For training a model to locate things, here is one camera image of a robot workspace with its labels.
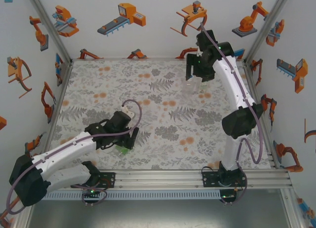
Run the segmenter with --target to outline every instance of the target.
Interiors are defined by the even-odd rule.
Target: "green object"
[[[115,148],[120,152],[122,153],[123,155],[126,155],[130,150],[127,149],[127,148],[124,148],[124,147],[120,147],[118,145],[115,146]]]

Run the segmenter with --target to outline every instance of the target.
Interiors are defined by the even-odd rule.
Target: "floral tablecloth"
[[[247,86],[242,66],[240,74]],[[111,118],[126,99],[135,99],[143,117],[135,147],[126,155],[112,147],[85,154],[69,166],[91,160],[99,169],[201,169],[217,168],[224,154],[226,134],[221,120],[230,113],[227,94],[216,75],[204,94],[184,84],[182,60],[75,61],[51,148],[70,140],[91,123]],[[138,119],[138,108],[127,104]],[[258,155],[255,128],[250,144]],[[243,168],[270,168],[266,150],[258,165],[248,149],[241,153]]]

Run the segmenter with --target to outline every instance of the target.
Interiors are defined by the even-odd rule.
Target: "metal floor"
[[[287,228],[277,190],[249,190],[234,206],[218,200],[41,201],[29,228]]]

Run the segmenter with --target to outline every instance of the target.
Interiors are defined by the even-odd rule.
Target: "white wall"
[[[304,167],[301,173],[290,173],[299,197],[316,209],[315,171],[316,141],[310,136],[304,143],[304,119],[307,131],[316,129],[316,58],[315,58],[315,0],[289,0],[277,21],[285,20],[280,40],[274,47],[263,43],[255,60],[263,59],[262,81],[257,86],[260,95],[264,93],[277,101],[272,138],[278,143],[292,147]],[[296,65],[302,58],[308,64],[305,88],[294,91],[294,81],[277,70],[277,59]],[[257,80],[258,73],[253,75]],[[294,164],[291,156],[282,158],[284,166]]]
[[[43,131],[49,132],[47,116],[40,101],[41,91],[46,81],[57,100],[62,85],[57,87],[55,75],[55,54],[57,48],[49,37],[49,47],[41,52],[40,43],[35,37],[35,28],[30,24],[29,16],[38,18],[29,0],[13,0],[4,3],[0,0],[0,116],[7,120],[7,126],[0,130],[0,213],[5,209],[5,200],[10,188],[9,177],[16,159],[24,154],[24,144],[31,142]],[[39,24],[43,34],[47,34],[44,25]],[[12,77],[7,75],[7,57],[20,57],[29,66],[32,76],[25,80],[32,90],[19,99],[25,92],[17,81],[8,83]],[[23,77],[27,72],[22,68]],[[46,102],[53,104],[46,94]],[[46,143],[47,134],[35,152],[40,152]]]
[[[183,17],[176,14],[196,0],[41,0],[46,12],[52,15],[55,6],[68,9],[77,19],[79,32],[61,39],[72,58],[78,58],[80,50],[102,57],[126,58],[131,51],[140,48],[148,57],[176,57],[183,49],[195,47],[198,32],[187,27],[185,37],[173,30],[181,29]],[[251,47],[257,33],[239,37],[232,29],[239,26],[241,19],[252,12],[252,6],[262,1],[262,6],[270,11],[276,0],[198,0],[207,9],[206,28],[213,29],[219,42],[229,41],[234,50]],[[108,37],[97,30],[119,16],[118,4],[128,2],[138,12],[146,16],[144,27],[137,24],[127,25]],[[264,23],[258,15],[254,24],[260,29]]]

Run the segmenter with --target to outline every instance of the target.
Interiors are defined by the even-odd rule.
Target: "table surface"
[[[246,87],[242,65],[238,67]],[[230,114],[227,94],[217,75],[205,94],[197,84],[191,91],[184,82],[183,60],[75,61],[51,149],[70,140],[91,123],[110,119],[126,99],[141,106],[139,134],[134,149],[126,155],[116,147],[85,154],[69,166],[91,160],[99,169],[201,169],[217,168],[225,148],[221,120]],[[139,116],[134,103],[127,106]],[[249,142],[258,156],[259,134],[252,130]],[[244,169],[270,168],[264,147],[255,165],[243,145],[240,164]]]

